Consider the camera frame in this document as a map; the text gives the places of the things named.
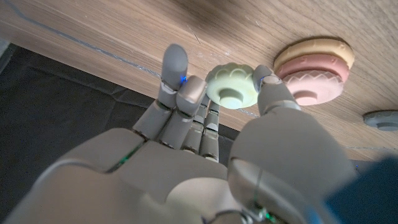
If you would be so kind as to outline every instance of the blue led light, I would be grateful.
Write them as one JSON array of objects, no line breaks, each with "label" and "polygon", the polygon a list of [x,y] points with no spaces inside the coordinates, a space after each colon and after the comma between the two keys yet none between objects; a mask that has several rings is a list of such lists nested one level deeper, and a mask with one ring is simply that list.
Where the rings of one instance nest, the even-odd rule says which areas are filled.
[{"label": "blue led light", "polygon": [[185,83],[186,81],[187,81],[187,77],[186,76],[181,77],[181,84]]}]

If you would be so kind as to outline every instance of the light green knob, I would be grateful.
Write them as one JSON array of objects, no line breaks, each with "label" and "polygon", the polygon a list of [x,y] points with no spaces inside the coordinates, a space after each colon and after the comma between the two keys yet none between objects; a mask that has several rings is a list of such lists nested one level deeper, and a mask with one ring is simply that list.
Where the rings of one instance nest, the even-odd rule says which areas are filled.
[{"label": "light green knob", "polygon": [[207,95],[215,103],[238,109],[257,103],[253,85],[253,69],[249,65],[228,63],[215,67],[206,77]]}]

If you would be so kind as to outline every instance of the robotic hand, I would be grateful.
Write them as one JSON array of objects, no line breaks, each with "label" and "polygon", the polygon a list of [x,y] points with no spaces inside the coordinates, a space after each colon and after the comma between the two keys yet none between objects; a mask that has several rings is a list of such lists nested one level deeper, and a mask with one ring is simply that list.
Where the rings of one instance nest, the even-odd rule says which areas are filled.
[{"label": "robotic hand", "polygon": [[281,80],[254,71],[261,117],[235,140],[227,169],[217,163],[220,107],[211,102],[205,117],[206,83],[186,78],[187,65],[171,45],[158,99],[133,131],[109,130],[65,154],[6,223],[336,223],[323,199],[354,170]]}]

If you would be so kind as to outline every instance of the pink knob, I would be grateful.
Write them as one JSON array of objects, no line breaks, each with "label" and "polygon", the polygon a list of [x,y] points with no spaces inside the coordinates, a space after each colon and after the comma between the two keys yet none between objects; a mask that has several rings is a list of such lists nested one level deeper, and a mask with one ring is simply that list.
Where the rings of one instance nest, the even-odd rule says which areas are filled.
[{"label": "pink knob", "polygon": [[340,96],[343,81],[331,72],[308,70],[296,72],[283,79],[299,105],[317,105]]},{"label": "pink knob", "polygon": [[339,57],[327,54],[304,55],[284,63],[276,72],[281,79],[295,72],[320,70],[334,73],[346,82],[349,76],[347,63]]}]

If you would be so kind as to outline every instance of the wood grain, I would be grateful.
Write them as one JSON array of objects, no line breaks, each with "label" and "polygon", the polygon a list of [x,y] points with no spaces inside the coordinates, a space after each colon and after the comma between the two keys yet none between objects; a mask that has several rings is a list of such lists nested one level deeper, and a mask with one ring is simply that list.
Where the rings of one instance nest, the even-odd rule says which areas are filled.
[{"label": "wood grain", "polygon": [[[367,127],[362,114],[398,109],[398,2],[211,0],[0,0],[0,35],[18,45],[153,98],[161,60],[178,43],[189,75],[216,65],[269,67],[288,44],[339,37],[356,61],[336,100],[303,110],[345,147],[352,159],[397,153],[398,133]],[[257,106],[245,108],[258,114]],[[240,130],[253,115],[221,110],[221,123]]]}]

